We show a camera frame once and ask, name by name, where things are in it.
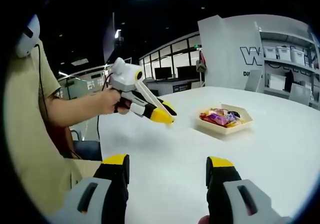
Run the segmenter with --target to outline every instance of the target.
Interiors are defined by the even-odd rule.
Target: black ceiling
[[[153,49],[197,31],[198,20],[216,14],[268,13],[308,22],[305,9],[310,3],[304,1],[50,0],[39,13],[41,39],[54,73],[60,70],[70,74],[104,64],[102,38],[112,12],[124,41],[111,58],[132,57],[137,62]],[[71,65],[81,58],[89,63]]]

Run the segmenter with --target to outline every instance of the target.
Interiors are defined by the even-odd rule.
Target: person
[[[100,114],[111,114],[121,95],[109,87],[94,96],[56,99],[60,85],[42,42],[38,40],[37,45],[26,57],[20,58],[14,52],[10,57],[4,125],[16,174],[35,206],[42,214],[50,215],[63,206],[65,194],[77,182],[93,176],[100,162],[63,158],[52,143],[45,122],[69,127]],[[118,112],[125,114],[128,110],[119,108]]]

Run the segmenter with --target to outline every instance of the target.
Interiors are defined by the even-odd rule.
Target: white storage box
[[[293,49],[293,50],[291,50],[290,54],[291,54],[292,62],[301,64],[303,66],[306,65],[305,64],[305,56],[304,56],[305,53],[303,53],[302,51]]]
[[[269,88],[284,90],[286,84],[286,77],[276,74],[269,74]]]
[[[281,60],[291,61],[290,48],[278,46],[277,50]]]
[[[216,125],[216,124],[213,124],[213,123],[209,123],[207,121],[203,121],[200,119],[199,115],[201,112],[205,112],[206,110],[209,110],[211,108],[222,108],[222,109],[227,109],[227,110],[230,110],[230,111],[236,111],[240,114],[241,116],[241,119],[245,121],[245,123],[241,124],[241,125],[238,125],[238,126],[235,126],[235,127],[232,127],[232,128],[225,128],[225,127],[222,127],[222,126],[219,126],[219,125]],[[223,103],[218,103],[218,104],[214,104],[208,108],[203,108],[201,110],[199,110],[196,114],[196,124],[198,126],[201,126],[201,127],[204,127],[206,129],[209,129],[209,130],[212,130],[216,133],[220,133],[220,134],[223,134],[223,135],[228,135],[228,134],[231,134],[231,133],[235,133],[235,132],[238,132],[242,129],[245,129],[245,128],[248,128],[250,127],[251,123],[252,123],[252,117],[249,115],[249,113],[244,109],[244,108],[239,108],[239,107],[236,107],[236,106],[230,106],[230,105],[227,105],[227,104],[223,104]]]
[[[277,52],[276,52],[276,49],[275,47],[264,47],[264,54],[265,54],[265,57],[266,58],[273,58],[273,59],[276,59],[277,58]]]

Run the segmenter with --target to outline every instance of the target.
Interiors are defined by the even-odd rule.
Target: cable
[[[45,100],[45,94],[44,94],[44,87],[42,85],[42,79],[41,79],[41,50],[39,44],[36,44],[35,47],[38,47],[38,52],[39,52],[39,80],[40,80],[40,88],[41,88],[41,93],[42,93],[42,100],[45,108],[45,113],[46,113],[46,118],[49,121],[49,114],[47,110],[47,105],[46,105],[46,100]],[[76,157],[79,159],[82,159],[78,154],[76,154],[74,151],[72,151],[70,148],[68,148],[71,153],[73,153]]]
[[[108,83],[107,83],[107,81],[108,81],[108,79],[110,78],[110,76],[111,76],[112,74],[113,74],[113,73],[110,73],[110,74],[106,77],[106,79],[105,79],[105,81],[104,81],[104,83],[103,83],[103,87],[102,87],[101,92],[105,89],[106,86],[107,86],[107,88],[108,88]],[[99,119],[100,119],[100,115],[98,115],[98,119],[97,119],[97,121],[96,121],[96,132],[97,132],[97,134],[98,134],[98,138],[99,138],[99,141],[100,141]]]

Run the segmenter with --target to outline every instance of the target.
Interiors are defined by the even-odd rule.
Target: white wall
[[[218,15],[198,22],[207,73],[208,86],[244,89],[247,76],[244,71],[264,70],[262,42],[259,29],[282,31],[308,37],[308,26],[292,18],[253,14],[222,19]],[[256,62],[245,60],[240,48],[258,51]]]

